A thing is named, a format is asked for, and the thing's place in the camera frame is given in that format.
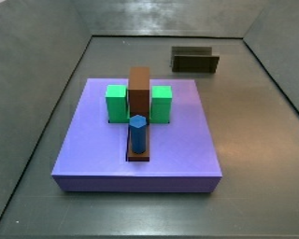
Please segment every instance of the brown block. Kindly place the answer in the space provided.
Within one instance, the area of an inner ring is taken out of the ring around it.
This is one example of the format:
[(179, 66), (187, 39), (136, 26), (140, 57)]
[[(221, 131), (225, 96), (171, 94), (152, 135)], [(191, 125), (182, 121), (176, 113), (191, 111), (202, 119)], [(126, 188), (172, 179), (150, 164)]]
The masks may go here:
[(132, 151), (131, 133), (128, 135), (127, 160), (130, 162), (150, 162), (150, 125), (146, 127), (146, 151), (143, 153)]
[(144, 96), (136, 96), (130, 95), (128, 98), (128, 104), (130, 104), (130, 111), (132, 112), (147, 112), (150, 111), (150, 97), (147, 95)]
[(130, 111), (150, 111), (150, 68), (132, 67), (128, 79)]
[(150, 91), (150, 68), (131, 67), (128, 78), (128, 90), (148, 90)]

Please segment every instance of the metal floor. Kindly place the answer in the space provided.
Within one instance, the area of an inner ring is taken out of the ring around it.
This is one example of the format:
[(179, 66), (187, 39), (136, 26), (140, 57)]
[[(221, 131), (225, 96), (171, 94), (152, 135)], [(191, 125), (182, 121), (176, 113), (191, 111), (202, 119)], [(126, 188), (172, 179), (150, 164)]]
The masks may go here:
[[(174, 74), (172, 46), (213, 46), (210, 74)], [(223, 179), (213, 194), (64, 193), (51, 170), (89, 77), (192, 78)], [(299, 118), (242, 40), (93, 37), (0, 222), (0, 236), (299, 235)]]

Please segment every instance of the gray floor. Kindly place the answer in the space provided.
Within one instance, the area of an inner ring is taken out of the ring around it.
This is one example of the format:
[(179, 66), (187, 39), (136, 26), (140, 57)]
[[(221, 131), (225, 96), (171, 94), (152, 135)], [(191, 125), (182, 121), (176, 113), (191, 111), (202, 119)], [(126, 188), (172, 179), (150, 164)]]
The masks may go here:
[(243, 37), (270, 0), (73, 0), (92, 35)]
[[(172, 46), (213, 46), (217, 73), (174, 74)], [(49, 173), (85, 80), (194, 78), (223, 179), (213, 194), (64, 193)], [(93, 38), (69, 81), (0, 235), (299, 235), (299, 118), (242, 40)]]

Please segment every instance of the blue hexagonal prism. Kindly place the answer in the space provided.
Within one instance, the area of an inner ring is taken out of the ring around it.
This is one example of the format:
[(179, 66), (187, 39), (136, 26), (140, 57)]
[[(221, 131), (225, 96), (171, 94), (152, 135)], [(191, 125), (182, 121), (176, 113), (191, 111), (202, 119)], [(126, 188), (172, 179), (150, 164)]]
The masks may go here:
[(130, 133), (132, 151), (143, 153), (146, 151), (146, 117), (136, 115), (130, 119)]

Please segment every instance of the brown vertical bar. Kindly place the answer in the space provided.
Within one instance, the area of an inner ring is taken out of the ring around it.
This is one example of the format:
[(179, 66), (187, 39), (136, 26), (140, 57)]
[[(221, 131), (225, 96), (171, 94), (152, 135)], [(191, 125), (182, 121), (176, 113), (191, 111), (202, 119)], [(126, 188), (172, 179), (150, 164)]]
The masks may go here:
[(128, 79), (128, 104), (134, 115), (146, 117), (150, 123), (150, 68), (131, 67)]

